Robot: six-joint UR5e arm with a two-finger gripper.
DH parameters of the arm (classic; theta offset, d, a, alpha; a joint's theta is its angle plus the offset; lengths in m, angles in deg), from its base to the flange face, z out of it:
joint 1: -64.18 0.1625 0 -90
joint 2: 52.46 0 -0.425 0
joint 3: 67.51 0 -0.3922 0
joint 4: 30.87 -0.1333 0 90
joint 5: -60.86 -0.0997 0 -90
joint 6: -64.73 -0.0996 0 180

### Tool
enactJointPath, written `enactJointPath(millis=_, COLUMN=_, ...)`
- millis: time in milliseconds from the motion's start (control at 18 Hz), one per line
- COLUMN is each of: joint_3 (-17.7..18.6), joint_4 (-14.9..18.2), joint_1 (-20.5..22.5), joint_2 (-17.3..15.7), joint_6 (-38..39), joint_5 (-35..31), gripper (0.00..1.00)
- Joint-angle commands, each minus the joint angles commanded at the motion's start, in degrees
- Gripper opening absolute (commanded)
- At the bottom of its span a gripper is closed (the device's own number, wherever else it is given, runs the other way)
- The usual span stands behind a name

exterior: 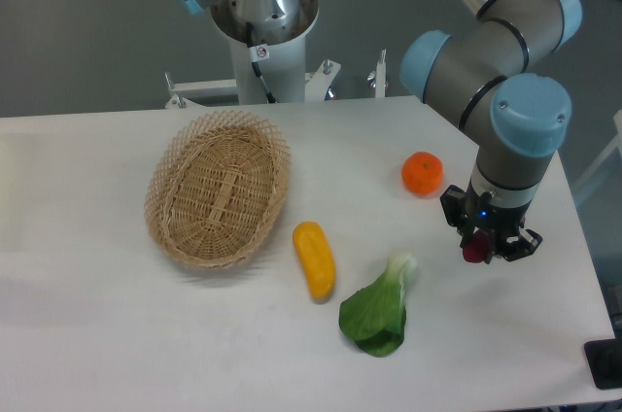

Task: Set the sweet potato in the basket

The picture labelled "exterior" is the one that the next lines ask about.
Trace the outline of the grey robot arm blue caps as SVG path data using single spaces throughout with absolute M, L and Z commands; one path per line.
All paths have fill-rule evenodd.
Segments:
M 227 37 L 243 104 L 321 101 L 337 68 L 305 73 L 304 39 L 317 0 L 178 0 L 209 12 Z M 565 89 L 533 73 L 580 26 L 579 0 L 462 0 L 477 27 L 455 39 L 440 31 L 407 49 L 399 77 L 406 89 L 455 125 L 478 148 L 468 186 L 440 202 L 461 235 L 464 259 L 514 261 L 541 243 L 525 215 L 571 116 Z

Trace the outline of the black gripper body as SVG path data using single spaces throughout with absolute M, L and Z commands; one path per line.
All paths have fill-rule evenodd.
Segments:
M 462 228 L 462 246 L 472 240 L 475 229 L 482 230 L 490 247 L 508 247 L 509 239 L 519 235 L 530 202 L 518 207 L 500 207 L 492 203 L 491 193 L 478 195 L 473 189 L 466 191 L 466 224 Z

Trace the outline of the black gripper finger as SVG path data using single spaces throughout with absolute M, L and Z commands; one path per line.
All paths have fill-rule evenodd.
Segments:
M 467 193 L 450 185 L 440 196 L 440 203 L 447 223 L 455 227 L 461 236 L 460 247 L 465 248 L 472 240 L 472 222 L 467 212 Z
M 516 236 L 500 243 L 496 256 L 506 261 L 516 261 L 533 255 L 541 243 L 540 234 L 531 229 L 520 228 Z

